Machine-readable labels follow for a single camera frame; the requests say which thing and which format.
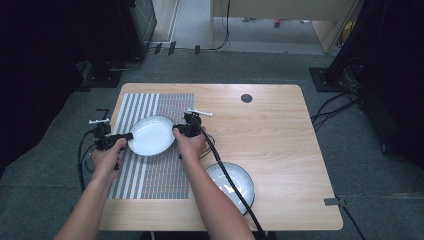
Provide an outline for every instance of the person's right hand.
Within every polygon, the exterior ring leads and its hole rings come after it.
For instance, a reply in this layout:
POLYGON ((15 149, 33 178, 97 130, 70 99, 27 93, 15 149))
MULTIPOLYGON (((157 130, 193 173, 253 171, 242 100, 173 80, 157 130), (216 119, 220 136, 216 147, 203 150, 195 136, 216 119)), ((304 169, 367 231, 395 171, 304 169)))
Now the person's right hand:
POLYGON ((205 136, 203 136, 203 134, 199 134, 195 137, 188 138, 181 135, 180 131, 177 128, 174 128, 173 133, 178 141, 178 151, 180 152, 181 157, 184 160, 199 160, 200 155, 206 148, 205 136))

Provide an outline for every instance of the black cable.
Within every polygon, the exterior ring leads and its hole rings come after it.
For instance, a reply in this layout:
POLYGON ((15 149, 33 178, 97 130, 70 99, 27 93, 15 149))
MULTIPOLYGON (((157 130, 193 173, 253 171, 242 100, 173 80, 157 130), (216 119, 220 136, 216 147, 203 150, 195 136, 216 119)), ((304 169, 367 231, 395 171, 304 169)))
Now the black cable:
POLYGON ((267 239, 265 231, 262 229, 261 225, 259 224, 258 219, 256 218, 255 214, 253 213, 249 204, 247 204, 246 200, 241 195, 240 191, 237 189, 236 185, 234 184, 233 180, 231 179, 230 175, 228 174, 227 169, 225 169, 225 166, 221 161, 221 157, 219 156, 219 153, 216 150, 214 144, 212 144, 211 140, 209 139, 208 134, 203 130, 203 128, 200 126, 199 122, 195 118, 192 118, 192 119, 196 123, 197 127, 199 127, 203 136, 205 136, 206 142, 208 143, 209 147, 211 148, 211 151, 212 151, 213 155, 215 156, 215 159, 216 159, 218 165, 220 166, 222 172, 224 173, 225 177, 227 178, 228 183, 230 183, 230 185, 233 188, 234 192, 236 193, 237 197, 240 199, 240 201, 243 203, 244 207, 246 208, 247 212, 252 217, 252 220, 255 223, 256 228, 258 229, 258 232, 260 233, 262 239, 267 239))
POLYGON ((374 48, 374 52, 372 52, 370 54, 366 54, 365 56, 349 58, 348 60, 346 60, 346 63, 349 63, 352 60, 359 60, 359 59, 364 59, 364 58, 370 58, 370 57, 372 57, 378 51, 378 47, 380 46, 381 37, 382 37, 382 34, 383 34, 383 25, 384 25, 384 22, 386 20, 385 18, 386 18, 386 10, 387 10, 387 4, 388 4, 388 2, 389 2, 389 0, 386 0, 384 2, 383 14, 382 14, 381 21, 380 21, 380 29, 379 29, 379 33, 378 33, 377 43, 375 44, 376 47, 374 48))
MULTIPOLYGON (((94 145, 96 145, 96 144, 95 144, 95 143, 93 143, 93 144, 91 144, 91 146, 90 146, 89 148, 87 148, 87 150, 85 151, 84 155, 82 155, 82 159, 81 159, 81 161, 82 161, 83 159, 85 159, 85 155, 87 155, 88 151, 90 151, 90 150, 94 147, 94 145)), ((91 174, 93 174, 93 173, 94 173, 94 170, 88 167, 87 160, 85 160, 84 165, 85 165, 85 169, 87 169, 87 171, 88 171, 89 173, 91 173, 91 174)))
POLYGON ((417 183, 418 183, 418 179, 420 179, 420 177, 421 177, 422 175, 424 175, 424 173, 423 173, 423 172, 418 173, 417 177, 415 178, 415 181, 414 181, 414 188, 412 189, 412 191, 413 191, 413 192, 416 192, 416 191, 417 191, 417 183))
POLYGON ((83 174, 83 169, 82 169, 82 159, 81 159, 81 150, 82 150, 82 146, 84 144, 84 140, 87 137, 88 134, 93 133, 92 130, 86 132, 84 134, 84 136, 81 139, 80 145, 78 147, 78 163, 77 163, 77 170, 78 170, 78 177, 79 177, 79 182, 80 182, 80 186, 81 186, 81 191, 84 192, 85 190, 85 181, 84 181, 84 174, 83 174))
POLYGON ((312 125, 313 125, 314 128, 316 128, 315 132, 317 132, 328 119, 336 116, 339 112, 349 108, 353 104, 357 104, 357 103, 360 102, 359 99, 352 99, 352 95, 357 95, 357 94, 356 94, 356 92, 344 92, 344 93, 341 93, 341 94, 336 95, 334 97, 331 97, 327 101, 325 101, 323 103, 323 105, 320 107, 320 109, 318 110, 318 112, 314 116, 311 116, 312 125), (344 96, 344 95, 349 95, 350 101, 347 104, 345 104, 345 105, 343 105, 343 106, 341 106, 341 107, 339 107, 339 108, 337 108, 333 111, 321 113, 322 109, 327 104, 329 104, 330 102, 332 102, 332 101, 336 100, 337 98, 344 96), (319 121, 318 123, 315 123, 315 121, 318 119, 318 117, 321 117, 321 116, 325 116, 325 118, 323 120, 319 121))
POLYGON ((336 95, 336 96, 334 96, 334 97, 331 97, 331 98, 329 98, 329 99, 327 99, 322 105, 321 105, 321 107, 320 107, 320 109, 318 110, 318 112, 316 113, 316 115, 314 115, 314 116, 312 116, 311 117, 311 119, 312 119, 312 123, 315 123, 315 121, 317 120, 317 118, 319 117, 319 116, 322 116, 322 115, 324 115, 324 114, 321 114, 321 111, 322 111, 322 109, 327 105, 327 104, 329 104, 330 102, 332 102, 332 101, 334 101, 334 100, 336 100, 337 98, 339 98, 339 97, 341 97, 341 96, 344 96, 344 95, 347 95, 347 94, 349 94, 349 92, 344 92, 344 93, 341 93, 341 94, 339 94, 339 95, 336 95))
POLYGON ((349 210, 347 210, 346 206, 341 206, 341 207, 343 208, 343 210, 345 211, 345 213, 347 214, 347 216, 350 218, 350 221, 351 221, 351 222, 353 223, 353 225, 355 226, 356 231, 357 231, 357 232, 359 233, 359 235, 361 236, 361 239, 362 239, 362 240, 365 240, 364 234, 362 234, 361 229, 359 228, 359 226, 358 226, 358 224, 356 223, 355 219, 353 219, 353 217, 352 217, 352 215, 350 214, 349 210))
MULTIPOLYGON (((151 50, 155 50, 156 47, 151 47, 149 49, 147 49, 147 51, 151 51, 151 50)), ((161 49, 170 49, 169 47, 161 47, 161 49)), ((175 50, 189 50, 189 51, 195 51, 196 49, 194 48, 174 48, 175 50)), ((200 50, 202 51, 215 51, 215 49, 210 49, 210 48, 201 48, 200 50)))
MULTIPOLYGON (((208 134, 208 136, 210 138, 212 138, 212 143, 215 146, 215 138, 213 138, 212 135, 208 134)), ((203 151, 202 155, 199 157, 199 159, 202 159, 204 157, 206 157, 210 152, 212 151, 212 149, 209 147, 208 149, 206 149, 205 151, 203 151)))
POLYGON ((225 33, 225 38, 224 41, 221 43, 221 45, 217 48, 210 48, 210 50, 219 50, 221 48, 223 48, 225 45, 227 45, 227 43, 230 42, 230 31, 228 29, 228 19, 230 17, 230 5, 231 5, 231 0, 228 0, 228 5, 227 5, 227 26, 226 26, 226 33, 225 33))
POLYGON ((131 67, 128 68, 109 68, 109 71, 111 72, 116 72, 116 71, 129 71, 129 70, 133 70, 134 68, 136 68, 138 65, 140 65, 140 63, 143 61, 143 58, 136 58, 135 60, 138 60, 136 64, 134 64, 131 67))

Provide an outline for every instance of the gray carpet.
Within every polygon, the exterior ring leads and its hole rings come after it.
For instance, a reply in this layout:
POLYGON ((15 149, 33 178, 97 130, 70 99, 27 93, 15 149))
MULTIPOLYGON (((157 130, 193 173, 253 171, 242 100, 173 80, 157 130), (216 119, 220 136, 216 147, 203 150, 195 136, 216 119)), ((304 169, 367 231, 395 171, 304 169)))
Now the gray carpet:
MULTIPOLYGON (((142 65, 125 72, 117 89, 75 92, 51 124, 42 142, 13 162, 0 182, 0 239, 51 239, 79 195, 78 144, 91 129, 89 119, 113 109, 128 82, 298 84, 310 114, 334 93, 317 93, 309 67, 327 67, 332 56, 176 50, 150 52, 142 65)), ((329 109, 344 104, 340 99, 329 109)), ((336 194, 367 239, 424 238, 424 176, 401 157, 382 155, 380 142, 358 106, 328 120, 317 132, 336 194)), ((359 239, 342 212, 340 231, 278 232, 278 239, 359 239)), ((138 232, 101 232, 98 239, 138 239, 138 232)))

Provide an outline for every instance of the wooden table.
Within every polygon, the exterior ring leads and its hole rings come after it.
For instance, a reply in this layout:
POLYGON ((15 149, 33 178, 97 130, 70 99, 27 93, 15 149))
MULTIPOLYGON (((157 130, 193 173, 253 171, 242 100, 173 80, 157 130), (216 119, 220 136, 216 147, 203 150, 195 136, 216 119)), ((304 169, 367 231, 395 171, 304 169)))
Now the wooden table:
MULTIPOLYGON (((214 48, 214 17, 227 17, 228 1, 210 0, 211 48, 214 48)), ((231 0, 229 17, 314 20, 312 25, 315 33, 324 53, 328 53, 360 1, 362 0, 231 0)))
MULTIPOLYGON (((224 162, 253 179, 252 206, 264 230, 339 230, 338 206, 326 206, 333 189, 297 85, 146 84, 122 87, 112 126, 125 93, 194 93, 195 108, 212 112, 203 126, 214 136, 224 162), (245 103, 243 94, 253 101, 245 103)), ((212 154, 201 160, 206 168, 212 154)), ((256 229, 250 216, 249 226, 256 229)), ((192 193, 188 199, 108 199, 101 230, 204 231, 192 193)))

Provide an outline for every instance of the round black dot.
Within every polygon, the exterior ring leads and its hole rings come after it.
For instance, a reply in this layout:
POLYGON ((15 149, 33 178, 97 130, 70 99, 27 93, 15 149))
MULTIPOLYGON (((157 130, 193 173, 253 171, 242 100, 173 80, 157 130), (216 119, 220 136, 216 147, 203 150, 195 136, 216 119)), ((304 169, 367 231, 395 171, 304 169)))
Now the round black dot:
POLYGON ((243 94, 241 95, 241 100, 245 103, 250 103, 253 100, 253 98, 250 94, 243 94))

